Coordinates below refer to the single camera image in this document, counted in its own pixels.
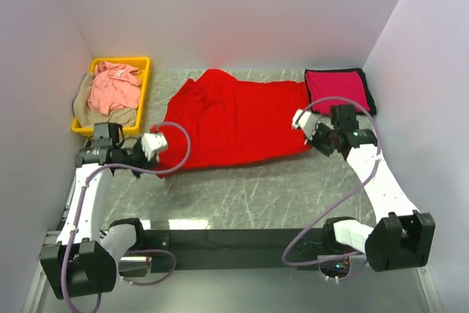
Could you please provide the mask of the beige shirt in bin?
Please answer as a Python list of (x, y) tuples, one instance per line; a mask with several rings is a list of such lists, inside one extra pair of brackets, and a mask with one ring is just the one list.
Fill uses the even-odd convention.
[(95, 74), (87, 73), (78, 89), (73, 102), (73, 113), (82, 128), (93, 128), (96, 123), (115, 122), (123, 127), (133, 127), (136, 123), (137, 110), (122, 108), (111, 111), (108, 115), (91, 110), (88, 99), (91, 95)]

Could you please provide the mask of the red t-shirt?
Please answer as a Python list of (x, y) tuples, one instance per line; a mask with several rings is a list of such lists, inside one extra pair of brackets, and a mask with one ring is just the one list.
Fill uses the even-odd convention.
[(188, 79), (167, 105), (171, 125), (152, 127), (169, 144), (158, 169), (187, 158), (184, 170), (241, 166), (309, 150), (292, 118), (309, 102), (306, 85), (295, 81), (239, 81), (217, 69)]

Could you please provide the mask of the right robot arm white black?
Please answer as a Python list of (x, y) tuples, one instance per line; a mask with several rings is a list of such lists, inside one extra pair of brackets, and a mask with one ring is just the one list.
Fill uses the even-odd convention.
[(296, 123), (306, 143), (323, 155), (342, 155), (369, 198), (376, 224), (370, 227), (350, 217), (330, 218), (322, 247), (337, 254), (345, 246), (366, 255), (376, 272), (420, 268), (428, 263), (435, 220), (407, 198), (378, 147), (377, 132), (360, 128), (352, 104), (332, 106), (330, 126), (302, 112)]

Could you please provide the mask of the pink shirt in bin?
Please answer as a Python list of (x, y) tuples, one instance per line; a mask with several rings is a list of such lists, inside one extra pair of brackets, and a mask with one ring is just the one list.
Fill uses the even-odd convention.
[(108, 115), (122, 108), (139, 107), (141, 97), (140, 69), (132, 65), (101, 61), (95, 66), (95, 79), (88, 107)]

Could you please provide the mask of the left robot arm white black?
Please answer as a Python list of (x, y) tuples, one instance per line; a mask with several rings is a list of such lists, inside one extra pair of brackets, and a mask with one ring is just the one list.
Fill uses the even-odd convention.
[(54, 245), (40, 253), (40, 263), (58, 299), (100, 295), (113, 290), (119, 260), (141, 254), (147, 245), (137, 218), (112, 224), (102, 236), (103, 200), (116, 169), (129, 166), (135, 177), (157, 165), (168, 149), (162, 133), (145, 133), (124, 147), (123, 127), (99, 123), (93, 137), (75, 155), (75, 185), (69, 212)]

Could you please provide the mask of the aluminium frame rail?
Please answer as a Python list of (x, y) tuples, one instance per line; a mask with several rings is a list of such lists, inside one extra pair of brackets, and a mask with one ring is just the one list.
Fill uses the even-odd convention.
[(41, 262), (50, 258), (56, 259), (60, 250), (60, 245), (56, 244), (59, 235), (59, 230), (47, 231), (39, 256)]

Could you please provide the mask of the yellow plastic bin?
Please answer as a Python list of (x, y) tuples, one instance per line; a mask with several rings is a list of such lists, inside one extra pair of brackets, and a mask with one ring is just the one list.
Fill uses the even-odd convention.
[(91, 136), (95, 124), (115, 122), (138, 135), (150, 71), (148, 57), (93, 59), (73, 101), (72, 132)]

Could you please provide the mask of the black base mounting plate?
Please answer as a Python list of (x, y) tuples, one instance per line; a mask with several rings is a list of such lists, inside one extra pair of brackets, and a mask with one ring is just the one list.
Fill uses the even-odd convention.
[[(282, 268), (282, 254), (300, 229), (167, 229), (145, 230), (143, 246), (136, 250), (159, 249), (175, 255), (176, 270)], [(312, 261), (324, 256), (346, 254), (352, 248), (325, 240), (323, 229), (311, 229), (289, 252), (291, 262)], [(143, 276), (167, 273), (172, 266), (168, 254), (126, 254), (130, 273)]]

